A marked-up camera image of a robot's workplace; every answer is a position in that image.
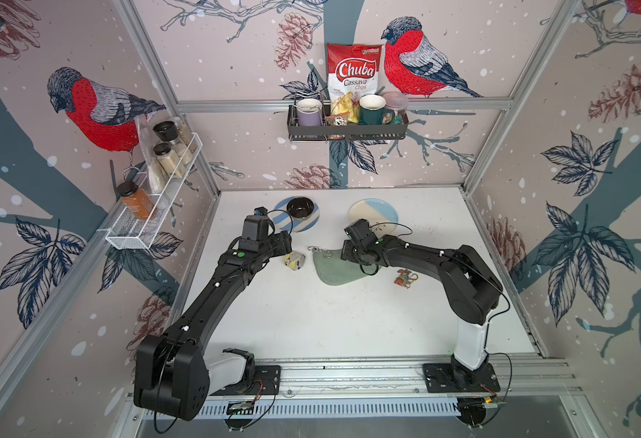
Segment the yellow white plush keychain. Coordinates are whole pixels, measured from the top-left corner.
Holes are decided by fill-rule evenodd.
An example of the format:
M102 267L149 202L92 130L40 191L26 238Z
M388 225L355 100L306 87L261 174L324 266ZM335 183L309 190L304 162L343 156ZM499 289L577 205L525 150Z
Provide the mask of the yellow white plush keychain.
M284 257L285 266L293 271L302 269L305 262L306 257L302 253L296 251L292 251Z

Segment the green fabric bag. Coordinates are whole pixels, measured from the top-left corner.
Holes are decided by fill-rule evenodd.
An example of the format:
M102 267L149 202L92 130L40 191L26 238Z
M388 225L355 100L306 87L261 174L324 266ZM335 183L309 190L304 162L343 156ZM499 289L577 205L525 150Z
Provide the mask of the green fabric bag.
M313 247L313 264L321 282L328 286L343 286L364 277L376 275L378 266L362 266L341 258L340 250Z

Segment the red green charm decoration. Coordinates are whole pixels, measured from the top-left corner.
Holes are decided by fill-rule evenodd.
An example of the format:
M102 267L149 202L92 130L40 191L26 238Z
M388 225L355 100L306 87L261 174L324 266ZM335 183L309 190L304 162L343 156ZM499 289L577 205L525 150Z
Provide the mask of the red green charm decoration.
M413 282L419 279L419 275L409 269L399 269L397 273L394 284L401 288L410 288Z

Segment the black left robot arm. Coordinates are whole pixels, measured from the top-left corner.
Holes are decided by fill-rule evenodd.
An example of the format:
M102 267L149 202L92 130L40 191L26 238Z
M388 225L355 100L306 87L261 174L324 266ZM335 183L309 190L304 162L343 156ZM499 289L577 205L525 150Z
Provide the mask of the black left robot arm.
M191 421L206 398L229 386L247 390L254 376L253 355L226 350L212 365L205 351L217 325L234 300L274 257L292 251L282 231L251 244L238 243L218 260L210 281L194 303L163 334L148 335L135 354L134 404L139 408Z

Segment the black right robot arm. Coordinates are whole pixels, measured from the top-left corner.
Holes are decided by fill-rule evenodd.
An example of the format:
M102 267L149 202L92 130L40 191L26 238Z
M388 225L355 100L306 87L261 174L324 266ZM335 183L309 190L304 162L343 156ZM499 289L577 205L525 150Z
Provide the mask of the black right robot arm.
M453 362L470 372L484 366L488 319L499 304L503 286L475 248L434 248L395 235L372 235L344 241L341 258L359 266L404 268L441 282L459 319Z

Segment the clear plastic bag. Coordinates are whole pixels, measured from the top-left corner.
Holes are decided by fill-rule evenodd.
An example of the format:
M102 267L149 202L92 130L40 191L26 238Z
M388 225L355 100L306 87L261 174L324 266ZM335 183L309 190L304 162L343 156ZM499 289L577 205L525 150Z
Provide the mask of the clear plastic bag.
M154 154L156 141L154 133L145 115L139 115L135 119L139 144L143 158L147 166L148 184L153 195L160 195L166 187L169 176L163 170Z

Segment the cream and blue plate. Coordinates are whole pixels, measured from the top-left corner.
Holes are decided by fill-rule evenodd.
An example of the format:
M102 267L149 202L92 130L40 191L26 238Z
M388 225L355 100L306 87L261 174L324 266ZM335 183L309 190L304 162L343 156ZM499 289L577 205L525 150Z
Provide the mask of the cream and blue plate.
M392 235L399 222L396 209L381 199L367 198L353 204L347 213L349 223L366 219L377 237Z

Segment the dark small bowl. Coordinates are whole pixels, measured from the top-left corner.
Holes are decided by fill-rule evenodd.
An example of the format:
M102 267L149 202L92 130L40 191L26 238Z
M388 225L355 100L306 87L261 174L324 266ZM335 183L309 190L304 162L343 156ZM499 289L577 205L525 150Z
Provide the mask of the dark small bowl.
M286 204L286 211L289 216L298 221L308 219L314 210L314 202L305 196L293 197Z

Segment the green mug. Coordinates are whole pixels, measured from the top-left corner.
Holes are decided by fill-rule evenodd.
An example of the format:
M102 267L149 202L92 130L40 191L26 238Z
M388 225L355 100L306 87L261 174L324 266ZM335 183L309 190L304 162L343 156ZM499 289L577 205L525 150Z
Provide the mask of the green mug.
M388 125L393 123L394 111L387 108L386 99L376 94L360 98L360 125Z

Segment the purple mug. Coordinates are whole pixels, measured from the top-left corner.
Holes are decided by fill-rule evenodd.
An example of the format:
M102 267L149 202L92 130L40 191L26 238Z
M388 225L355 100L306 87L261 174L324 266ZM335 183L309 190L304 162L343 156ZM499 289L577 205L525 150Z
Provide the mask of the purple mug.
M321 100L305 98L295 102L298 125L301 127L318 127L322 125L323 104Z

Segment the yellow snack packet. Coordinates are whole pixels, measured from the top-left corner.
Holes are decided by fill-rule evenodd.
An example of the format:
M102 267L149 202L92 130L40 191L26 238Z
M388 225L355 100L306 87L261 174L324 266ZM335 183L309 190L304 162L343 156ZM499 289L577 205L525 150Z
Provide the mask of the yellow snack packet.
M332 126L346 126L359 123L359 104L354 99L352 92L331 102L331 116L329 124Z

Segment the orange spice jar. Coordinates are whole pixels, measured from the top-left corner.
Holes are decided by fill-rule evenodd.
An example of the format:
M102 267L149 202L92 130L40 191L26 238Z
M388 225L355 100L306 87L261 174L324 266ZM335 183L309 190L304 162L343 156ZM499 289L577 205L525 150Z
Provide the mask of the orange spice jar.
M155 205L146 191L133 181L122 182L116 187L121 201L136 219L147 221L155 211Z

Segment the pink lidded jar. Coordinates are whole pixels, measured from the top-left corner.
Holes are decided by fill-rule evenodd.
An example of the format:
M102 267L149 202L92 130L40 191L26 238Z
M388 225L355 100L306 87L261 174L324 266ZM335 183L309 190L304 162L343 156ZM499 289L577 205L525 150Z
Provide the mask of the pink lidded jar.
M408 97L399 91L386 92L382 96L385 100L382 123L384 125L404 124L409 103Z

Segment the tall black lid jar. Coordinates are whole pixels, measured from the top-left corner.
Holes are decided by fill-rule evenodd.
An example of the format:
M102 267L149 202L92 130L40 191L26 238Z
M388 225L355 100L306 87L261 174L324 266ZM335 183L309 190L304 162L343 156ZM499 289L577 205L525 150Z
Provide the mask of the tall black lid jar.
M194 156L192 155L188 144L180 137L175 122L172 120L159 122L154 126L154 133L162 142L166 142L170 145L171 149L176 153L184 165L188 165L194 160Z

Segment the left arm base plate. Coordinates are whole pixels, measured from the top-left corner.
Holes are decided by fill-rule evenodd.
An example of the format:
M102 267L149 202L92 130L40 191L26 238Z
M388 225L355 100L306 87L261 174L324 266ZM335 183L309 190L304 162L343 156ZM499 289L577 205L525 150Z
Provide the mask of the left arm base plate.
M242 381L227 385L213 396L278 395L281 372L278 365L256 365L252 374L246 372Z

